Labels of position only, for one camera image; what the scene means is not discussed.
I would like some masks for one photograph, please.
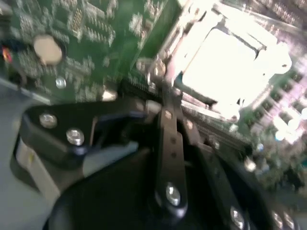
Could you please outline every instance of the green circuit board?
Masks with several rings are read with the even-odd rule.
[[[137,59],[157,54],[181,12],[176,0],[16,0],[12,8],[15,38],[32,44],[48,34],[61,42],[57,65],[42,65],[30,48],[12,58],[30,78],[30,91],[62,102],[100,100],[106,81],[145,81]]]

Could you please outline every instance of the cpu socket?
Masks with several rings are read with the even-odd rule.
[[[228,121],[292,65],[287,44],[248,14],[215,1],[188,1],[156,59],[149,85],[167,81],[182,105]]]

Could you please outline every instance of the screw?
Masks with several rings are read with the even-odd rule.
[[[166,187],[166,198],[174,206],[178,206],[180,204],[180,192],[171,183],[169,183]]]
[[[58,124],[57,118],[51,114],[40,115],[39,122],[42,125],[42,127],[45,127],[45,128],[54,128]]]
[[[84,134],[81,130],[72,128],[66,132],[66,137],[69,143],[72,145],[82,145],[84,142]]]
[[[294,225],[294,221],[293,219],[287,214],[287,213],[284,213],[284,219],[287,223],[287,225],[291,228],[291,229],[295,229],[295,225]]]
[[[259,143],[259,144],[257,145],[257,151],[258,151],[258,152],[261,152],[261,151],[263,151],[263,149],[264,149],[263,144]]]
[[[247,157],[244,161],[244,167],[247,171],[253,172],[255,171],[257,166],[254,161],[252,161],[250,158]]]
[[[166,73],[166,66],[165,64],[160,60],[157,61],[153,73],[157,77],[163,77]]]
[[[193,122],[191,122],[190,120],[187,120],[187,126],[189,129],[193,129]]]
[[[166,111],[165,111],[165,117],[166,117],[167,119],[172,119],[172,114],[171,114],[171,112],[168,111],[168,110],[166,110]]]
[[[238,210],[236,210],[234,207],[230,208],[230,216],[234,224],[239,228],[243,229],[244,228],[244,218],[243,216],[239,213]]]
[[[58,89],[64,89],[66,87],[66,81],[64,78],[56,79],[56,86]]]
[[[272,212],[272,215],[273,215],[273,219],[274,219],[277,227],[282,229],[283,228],[283,220],[281,219],[281,217],[276,212]]]

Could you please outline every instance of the gray panel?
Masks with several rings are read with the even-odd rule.
[[[41,230],[50,211],[44,198],[15,179],[10,157],[22,111],[34,101],[0,85],[0,229]]]

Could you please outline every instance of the black metal bracket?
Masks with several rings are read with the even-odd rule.
[[[40,116],[51,115],[56,125],[42,125]],[[81,165],[86,154],[103,144],[99,131],[116,129],[115,124],[125,119],[135,120],[146,117],[145,104],[138,99],[125,98],[113,102],[92,102],[83,104],[40,105],[23,113],[20,138],[25,145],[54,164],[75,168]],[[81,144],[69,140],[68,130],[80,130]]]

